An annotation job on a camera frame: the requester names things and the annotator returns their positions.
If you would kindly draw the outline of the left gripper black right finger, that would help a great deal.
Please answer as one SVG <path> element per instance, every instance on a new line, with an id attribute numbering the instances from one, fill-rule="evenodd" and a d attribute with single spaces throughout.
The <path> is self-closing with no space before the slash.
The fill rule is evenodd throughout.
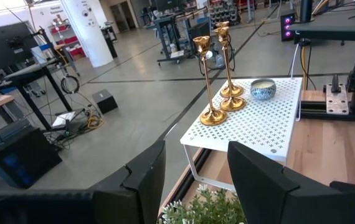
<path id="1" fill-rule="evenodd" d="M 355 224 L 355 184 L 322 184 L 237 141 L 227 160 L 248 224 Z"/>

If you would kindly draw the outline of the gold candlestick holder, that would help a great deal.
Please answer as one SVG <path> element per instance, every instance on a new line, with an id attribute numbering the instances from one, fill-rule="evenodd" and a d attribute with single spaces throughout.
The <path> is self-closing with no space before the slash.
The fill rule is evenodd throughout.
<path id="1" fill-rule="evenodd" d="M 195 37 L 193 39 L 197 52 L 199 54 L 200 60 L 203 62 L 204 76 L 206 78 L 207 95 L 209 100 L 209 109 L 200 115 L 200 122 L 205 126 L 217 126 L 222 124 L 227 119 L 227 113 L 221 109 L 217 109 L 213 105 L 212 101 L 212 90 L 210 79 L 207 72 L 207 59 L 206 53 L 210 48 L 210 37 L 208 35 Z"/>
<path id="2" fill-rule="evenodd" d="M 232 82 L 231 70 L 230 70 L 230 60 L 228 53 L 229 46 L 229 21 L 219 22 L 216 24 L 216 29 L 214 33 L 217 36 L 217 40 L 222 46 L 222 51 L 224 54 L 224 62 L 225 62 L 225 70 L 227 74 L 227 87 L 223 88 L 220 91 L 220 95 L 228 98 L 228 97 L 236 97 L 240 96 L 244 89 L 241 86 L 235 86 Z"/>
<path id="3" fill-rule="evenodd" d="M 243 109 L 247 102 L 244 98 L 240 96 L 236 97 L 228 97 L 225 98 L 221 101 L 220 107 L 225 110 L 225 111 L 238 111 Z"/>

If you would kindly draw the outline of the blue patterned candle tin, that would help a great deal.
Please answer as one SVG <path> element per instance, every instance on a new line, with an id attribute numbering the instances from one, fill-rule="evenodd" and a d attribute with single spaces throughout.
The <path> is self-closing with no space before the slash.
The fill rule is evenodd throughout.
<path id="1" fill-rule="evenodd" d="M 250 94 L 259 101 L 269 100 L 275 96 L 277 86 L 274 80 L 262 78 L 251 83 Z"/>

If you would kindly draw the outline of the artificial plant in black pot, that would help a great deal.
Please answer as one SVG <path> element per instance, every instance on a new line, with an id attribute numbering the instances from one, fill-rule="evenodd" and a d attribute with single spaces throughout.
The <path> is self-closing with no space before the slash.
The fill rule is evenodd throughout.
<path id="1" fill-rule="evenodd" d="M 161 209 L 156 224 L 248 224 L 238 195 L 234 191 L 212 191 L 199 185 L 189 203 L 173 201 Z"/>

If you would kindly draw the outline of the white perforated metal shelf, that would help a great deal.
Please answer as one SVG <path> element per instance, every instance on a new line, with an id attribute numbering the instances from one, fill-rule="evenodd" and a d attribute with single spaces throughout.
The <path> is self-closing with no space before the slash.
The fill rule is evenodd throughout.
<path id="1" fill-rule="evenodd" d="M 180 139 L 194 179 L 223 189 L 233 190 L 226 182 L 199 176 L 190 147 L 226 152 L 229 141 L 237 141 L 269 157 L 286 163 L 295 121 L 300 120 L 301 78 L 274 78 L 277 86 L 270 100 L 258 101 L 250 94 L 255 79 L 234 79 L 247 101 L 244 109 L 228 113 L 227 120 L 217 126 L 205 126 L 196 118 Z"/>

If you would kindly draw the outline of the small black box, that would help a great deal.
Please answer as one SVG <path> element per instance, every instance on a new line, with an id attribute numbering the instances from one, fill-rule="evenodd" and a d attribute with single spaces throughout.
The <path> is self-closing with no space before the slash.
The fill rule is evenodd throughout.
<path id="1" fill-rule="evenodd" d="M 92 98 L 102 114 L 106 114 L 118 107 L 114 96 L 106 89 L 94 93 Z"/>

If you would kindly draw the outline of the white flat device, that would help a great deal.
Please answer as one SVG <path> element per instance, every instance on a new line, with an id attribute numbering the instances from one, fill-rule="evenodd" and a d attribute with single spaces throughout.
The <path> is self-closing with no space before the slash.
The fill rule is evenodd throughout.
<path id="1" fill-rule="evenodd" d="M 67 123 L 70 123 L 75 118 L 75 114 L 75 111 L 71 111 L 57 115 L 55 121 L 52 123 L 52 127 L 61 128 L 65 126 Z"/>

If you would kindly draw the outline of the black computer case blue light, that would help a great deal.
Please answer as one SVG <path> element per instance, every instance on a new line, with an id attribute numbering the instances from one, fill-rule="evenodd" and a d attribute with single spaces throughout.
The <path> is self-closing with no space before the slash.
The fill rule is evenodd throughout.
<path id="1" fill-rule="evenodd" d="M 61 162 L 56 147 L 38 128 L 0 142 L 0 177 L 11 187 L 28 189 Z"/>

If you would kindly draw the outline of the black computer tower pink lights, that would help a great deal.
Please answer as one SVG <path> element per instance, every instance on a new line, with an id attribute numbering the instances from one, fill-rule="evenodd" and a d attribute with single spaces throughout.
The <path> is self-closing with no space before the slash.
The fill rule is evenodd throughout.
<path id="1" fill-rule="evenodd" d="M 296 21 L 295 11 L 293 9 L 289 9 L 287 11 L 283 11 L 280 15 L 280 28 L 281 28 L 281 41 L 290 41 L 293 40 L 293 31 L 290 30 L 290 26 L 292 26 Z"/>

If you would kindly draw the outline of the black desk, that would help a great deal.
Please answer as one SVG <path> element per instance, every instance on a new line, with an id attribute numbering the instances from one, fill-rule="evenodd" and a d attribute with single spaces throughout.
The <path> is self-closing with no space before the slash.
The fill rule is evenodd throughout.
<path id="1" fill-rule="evenodd" d="M 30 65 L 26 68 L 23 68 L 22 70 L 18 72 L 14 72 L 10 75 L 5 76 L 4 78 L 6 80 L 12 81 L 10 86 L 16 87 L 22 97 L 26 100 L 27 104 L 31 108 L 31 110 L 34 112 L 34 114 L 37 116 L 39 121 L 43 124 L 45 128 L 45 132 L 52 132 L 52 131 L 68 131 L 70 127 L 70 119 L 67 119 L 64 125 L 61 125 L 60 127 L 53 128 L 50 123 L 45 119 L 44 115 L 40 112 L 40 109 L 36 106 L 34 101 L 31 99 L 29 94 L 25 91 L 24 87 L 42 77 L 47 77 L 47 79 L 50 81 L 50 84 L 52 85 L 53 89 L 55 90 L 56 94 L 59 96 L 61 102 L 65 106 L 65 109 L 68 112 L 72 112 L 73 109 L 70 106 L 70 104 L 67 102 L 66 98 L 64 97 L 64 94 L 62 93 L 60 87 L 58 84 L 56 84 L 51 72 L 47 68 L 48 65 L 52 65 L 57 63 L 56 59 L 50 59 L 47 62 L 44 63 L 35 63 L 33 65 Z"/>

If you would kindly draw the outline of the white round pillar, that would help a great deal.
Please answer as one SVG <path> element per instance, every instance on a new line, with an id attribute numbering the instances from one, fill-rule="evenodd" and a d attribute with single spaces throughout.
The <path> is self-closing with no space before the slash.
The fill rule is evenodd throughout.
<path id="1" fill-rule="evenodd" d="M 113 61 L 99 22 L 106 22 L 99 0 L 60 0 L 75 34 L 94 68 Z"/>

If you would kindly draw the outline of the dark grey desk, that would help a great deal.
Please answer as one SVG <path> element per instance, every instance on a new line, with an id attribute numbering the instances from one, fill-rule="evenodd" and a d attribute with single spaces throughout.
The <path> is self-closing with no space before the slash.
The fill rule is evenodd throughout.
<path id="1" fill-rule="evenodd" d="M 355 41 L 355 20 L 313 21 L 291 25 L 289 31 L 299 39 Z"/>

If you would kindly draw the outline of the large black screen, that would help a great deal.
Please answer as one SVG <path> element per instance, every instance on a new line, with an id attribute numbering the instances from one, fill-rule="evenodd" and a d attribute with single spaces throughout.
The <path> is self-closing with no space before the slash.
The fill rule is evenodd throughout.
<path id="1" fill-rule="evenodd" d="M 36 32 L 26 22 L 0 27 L 0 69 L 20 63 L 30 63 L 31 49 L 38 47 Z"/>

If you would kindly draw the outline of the silver mounting bracket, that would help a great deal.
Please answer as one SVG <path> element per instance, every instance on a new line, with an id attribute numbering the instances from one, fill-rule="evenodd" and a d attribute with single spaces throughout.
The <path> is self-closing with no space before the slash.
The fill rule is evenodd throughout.
<path id="1" fill-rule="evenodd" d="M 339 81 L 337 75 L 334 75 L 331 82 L 325 86 L 326 93 L 326 112 L 333 115 L 348 115 L 348 94 L 346 86 Z"/>

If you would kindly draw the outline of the black pedestal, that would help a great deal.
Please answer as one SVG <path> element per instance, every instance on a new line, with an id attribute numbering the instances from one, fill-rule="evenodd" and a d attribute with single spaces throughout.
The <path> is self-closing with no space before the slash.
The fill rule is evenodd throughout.
<path id="1" fill-rule="evenodd" d="M 110 50 L 111 56 L 113 58 L 117 58 L 118 55 L 113 45 L 114 41 L 117 41 L 117 38 L 115 37 L 115 33 L 113 31 L 112 26 L 105 26 L 101 28 L 101 31 L 105 38 L 106 44 Z"/>

